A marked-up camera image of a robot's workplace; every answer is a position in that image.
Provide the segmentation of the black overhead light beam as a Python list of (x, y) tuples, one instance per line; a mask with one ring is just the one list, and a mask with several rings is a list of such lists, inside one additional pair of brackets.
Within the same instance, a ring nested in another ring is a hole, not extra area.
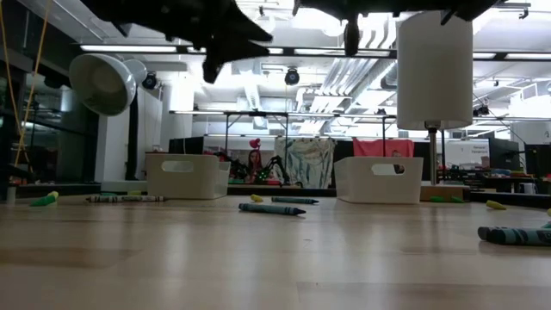
[[(80, 49), (89, 53), (145, 53), (145, 54), (197, 54), (205, 55), (204, 47), (195, 50), (192, 46), (145, 46), (145, 45), (91, 45), (80, 44)], [(282, 57), (318, 57), (318, 58), (346, 58), (343, 48), (336, 47), (268, 47), (269, 56)], [(397, 59), (396, 49), (359, 49), (355, 58), (359, 59)], [(551, 52), (473, 52), (474, 61), (496, 62), (551, 62)]]

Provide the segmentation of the red hanging cloth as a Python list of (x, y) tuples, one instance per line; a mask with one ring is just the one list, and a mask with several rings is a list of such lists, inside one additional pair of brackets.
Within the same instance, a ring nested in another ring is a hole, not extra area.
[(394, 157), (412, 158), (414, 142), (409, 139), (352, 140), (355, 157)]

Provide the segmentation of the cylinder shade wooden table lamp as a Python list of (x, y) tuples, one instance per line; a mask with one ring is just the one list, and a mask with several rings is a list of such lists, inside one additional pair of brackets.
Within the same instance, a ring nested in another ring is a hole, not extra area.
[(430, 137), (430, 189), (436, 188), (436, 134), (473, 123), (473, 25), (441, 24), (427, 11), (403, 21), (397, 34), (397, 127)]

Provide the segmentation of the person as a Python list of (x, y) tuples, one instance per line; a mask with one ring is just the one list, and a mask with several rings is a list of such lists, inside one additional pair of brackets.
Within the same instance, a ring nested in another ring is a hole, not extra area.
[(261, 152), (258, 149), (249, 152), (248, 156), (248, 183), (254, 183), (259, 171), (263, 168)]

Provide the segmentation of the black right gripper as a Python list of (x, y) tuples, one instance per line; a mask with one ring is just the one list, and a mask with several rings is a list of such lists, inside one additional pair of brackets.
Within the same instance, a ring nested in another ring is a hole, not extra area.
[(346, 20), (344, 52), (346, 56), (355, 56), (360, 42), (360, 14), (367, 16), (375, 12), (399, 16), (404, 11), (429, 10), (430, 0), (294, 0), (293, 16), (296, 16), (301, 8), (317, 9), (339, 21)]

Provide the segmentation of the white gooseneck desk lamp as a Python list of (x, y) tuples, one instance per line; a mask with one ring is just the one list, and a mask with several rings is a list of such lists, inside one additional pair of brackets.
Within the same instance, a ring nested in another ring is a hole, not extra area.
[(127, 161), (121, 180), (101, 180), (103, 191), (145, 190), (136, 177), (138, 165), (139, 104), (137, 92), (145, 81), (147, 69), (137, 59), (121, 61), (102, 53), (77, 56), (70, 64), (69, 79), (76, 98), (92, 112), (116, 117), (128, 112)]

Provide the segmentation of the white plastic handled bin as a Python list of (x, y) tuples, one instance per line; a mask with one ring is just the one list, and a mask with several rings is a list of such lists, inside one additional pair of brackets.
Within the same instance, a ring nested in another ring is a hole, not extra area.
[(214, 200), (227, 195), (231, 164), (214, 155), (146, 154), (149, 195), (167, 199)]
[(360, 204), (418, 204), (422, 158), (348, 157), (334, 164), (337, 198)]

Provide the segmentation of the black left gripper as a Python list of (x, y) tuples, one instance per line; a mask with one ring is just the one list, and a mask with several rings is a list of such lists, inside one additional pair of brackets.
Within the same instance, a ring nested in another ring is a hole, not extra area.
[(206, 82), (213, 84), (227, 62), (269, 56), (264, 46), (235, 42), (235, 28), (250, 40), (271, 42), (273, 36), (245, 15), (234, 0), (180, 0), (180, 4), (188, 16), (188, 40), (196, 50), (206, 50), (202, 63)]

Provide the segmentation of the black aluminium table frame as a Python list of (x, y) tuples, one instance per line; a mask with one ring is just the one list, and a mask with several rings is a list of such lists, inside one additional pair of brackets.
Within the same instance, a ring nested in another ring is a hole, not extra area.
[[(126, 194), (130, 189), (117, 188), (103, 189), (99, 183), (65, 183), (65, 184), (28, 184), (20, 185), (16, 189), (18, 198), (31, 198), (46, 195), (57, 191), (61, 195), (93, 195), (103, 192), (114, 194)], [(460, 185), (423, 185), (421, 187), (421, 199), (429, 199), (430, 196), (457, 196), (470, 199), (470, 188)], [(267, 195), (267, 196), (296, 196), (296, 197), (336, 197), (336, 189), (303, 189), (295, 186), (269, 186), (269, 185), (237, 185), (230, 184), (227, 188), (228, 195)]]

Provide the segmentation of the black computer monitor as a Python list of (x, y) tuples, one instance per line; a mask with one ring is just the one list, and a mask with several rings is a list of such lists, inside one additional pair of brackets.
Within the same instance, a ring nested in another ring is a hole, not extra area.
[(551, 145), (525, 145), (526, 171), (535, 177), (551, 175)]
[(490, 167), (519, 171), (521, 168), (519, 145), (516, 141), (505, 139), (489, 139)]

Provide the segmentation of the grey crayon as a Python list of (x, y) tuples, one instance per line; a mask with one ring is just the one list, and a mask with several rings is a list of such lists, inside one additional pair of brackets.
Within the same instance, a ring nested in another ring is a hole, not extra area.
[(154, 195), (112, 195), (90, 196), (85, 199), (90, 203), (123, 203), (123, 202), (165, 202), (163, 196)]

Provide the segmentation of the white wall sign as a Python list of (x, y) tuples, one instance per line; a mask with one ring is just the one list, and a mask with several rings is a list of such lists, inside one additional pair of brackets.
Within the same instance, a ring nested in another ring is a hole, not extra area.
[(445, 144), (445, 162), (447, 165), (483, 164), (483, 158), (489, 157), (489, 142), (462, 140)]

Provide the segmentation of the pale painted hanging cloth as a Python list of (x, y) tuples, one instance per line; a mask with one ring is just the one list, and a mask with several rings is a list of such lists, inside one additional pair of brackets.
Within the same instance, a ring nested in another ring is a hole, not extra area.
[(291, 183), (306, 189), (328, 189), (333, 171), (334, 139), (275, 139), (275, 154), (286, 164)]

